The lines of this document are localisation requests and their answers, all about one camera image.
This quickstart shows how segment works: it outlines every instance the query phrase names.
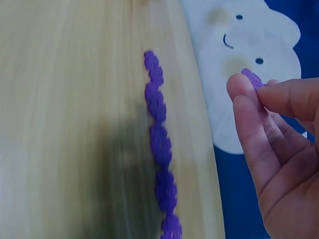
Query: purple plastic chain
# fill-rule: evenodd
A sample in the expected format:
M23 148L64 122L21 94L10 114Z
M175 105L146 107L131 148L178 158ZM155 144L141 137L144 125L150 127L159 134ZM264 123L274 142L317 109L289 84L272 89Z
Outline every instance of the purple plastic chain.
M150 82L145 86L145 99L148 111L154 118L154 124L150 128L150 145L154 161L159 166L155 179L155 196L160 210L165 213L160 239L181 239L182 227L178 216L173 213L177 206L177 186L172 172L168 169L172 159L171 141L163 126L166 121L166 104L159 90L164 84L163 69L152 51L144 53L144 63L150 77Z
M253 85L254 89L258 89L260 87L266 86L262 83L261 79L253 72L251 72L249 69L245 68L241 71L241 74L248 77L249 81Z

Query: black eye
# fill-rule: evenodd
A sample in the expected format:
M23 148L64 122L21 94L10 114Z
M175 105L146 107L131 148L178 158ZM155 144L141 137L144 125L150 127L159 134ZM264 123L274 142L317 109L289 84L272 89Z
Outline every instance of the black eye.
M264 60L263 60L262 58L257 58L257 59L256 59L256 63L257 63L258 65L261 65L261 64L264 63Z

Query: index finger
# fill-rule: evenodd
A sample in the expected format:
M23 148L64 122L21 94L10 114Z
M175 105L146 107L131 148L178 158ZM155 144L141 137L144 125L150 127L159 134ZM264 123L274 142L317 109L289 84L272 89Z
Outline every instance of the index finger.
M300 120L314 121L319 104L319 79L289 80L257 90L270 111Z
M280 170L281 165L269 144L258 110L252 100L247 96L238 96L234 99L233 108L238 137L257 195L260 196L269 181Z

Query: smile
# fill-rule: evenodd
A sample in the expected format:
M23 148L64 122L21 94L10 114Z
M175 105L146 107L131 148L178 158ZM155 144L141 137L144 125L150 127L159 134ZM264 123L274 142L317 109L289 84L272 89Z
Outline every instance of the smile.
M230 46L230 45L228 45L228 44L226 43L226 34L224 35L223 41L224 41L225 46L229 47L230 49L234 49L233 46Z

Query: finger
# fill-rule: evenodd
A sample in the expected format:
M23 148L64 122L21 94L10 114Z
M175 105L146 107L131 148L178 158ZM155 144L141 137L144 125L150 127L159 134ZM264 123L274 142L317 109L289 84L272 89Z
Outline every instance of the finger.
M266 85L273 86L273 85L276 85L278 83L279 83L278 80L270 80L269 82L267 82ZM280 131L289 140L289 142L291 143L291 145L294 148L294 150L292 150L290 152L290 154L288 154L285 158L281 158L280 162L283 165L283 164L287 163L293 157L293 155L301 152L307 146L311 146L312 143L309 140L307 140L305 137L303 137L300 133L295 131L295 129L292 128L278 113L274 113L274 112L270 112L270 111L269 111L269 113L272 116L272 118L274 119L274 121L276 122ZM303 127L307 129L307 127L305 127L306 123L308 123L308 122L305 121L305 125L303 125L303 123L301 125L303 125Z
M319 104L319 79L289 80L257 90L270 111L300 120L314 121Z
M296 153L294 146L285 137L285 134L289 135L293 129L290 128L278 114L268 113L265 110L260 104L256 91L246 76L242 74L231 76L227 82L227 91L231 99L234 99L238 95L245 95L252 100L258 111L272 149L277 155L280 163L285 164L293 154Z
M266 83L266 86L273 86L280 83L278 80L270 80L269 82Z
M272 207L291 190L307 181L318 170L318 153L313 145L294 155L265 187L258 202L266 220Z
M281 165L270 146L255 104L247 96L234 99L235 123L257 195L279 171Z
M315 134L314 122L296 119L312 135Z

